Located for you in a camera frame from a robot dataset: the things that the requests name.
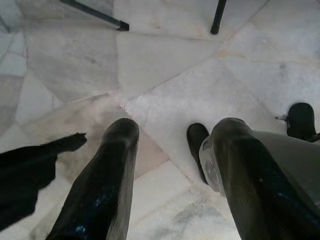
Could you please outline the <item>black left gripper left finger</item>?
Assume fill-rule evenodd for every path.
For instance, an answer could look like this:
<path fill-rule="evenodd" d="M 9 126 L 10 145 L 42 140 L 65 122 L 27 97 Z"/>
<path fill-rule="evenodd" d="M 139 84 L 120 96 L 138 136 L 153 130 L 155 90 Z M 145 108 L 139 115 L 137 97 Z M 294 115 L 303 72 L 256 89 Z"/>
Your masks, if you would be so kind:
<path fill-rule="evenodd" d="M 121 118 L 105 131 L 92 160 L 70 189 L 48 240 L 125 240 L 140 131 Z"/>

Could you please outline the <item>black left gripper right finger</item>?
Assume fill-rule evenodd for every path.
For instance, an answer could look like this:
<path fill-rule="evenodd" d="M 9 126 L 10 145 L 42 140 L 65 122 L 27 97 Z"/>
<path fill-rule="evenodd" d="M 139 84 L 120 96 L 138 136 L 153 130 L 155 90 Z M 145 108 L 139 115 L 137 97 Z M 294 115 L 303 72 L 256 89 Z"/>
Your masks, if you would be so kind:
<path fill-rule="evenodd" d="M 224 118 L 211 134 L 214 163 L 243 240 L 320 237 L 320 147 Z"/>

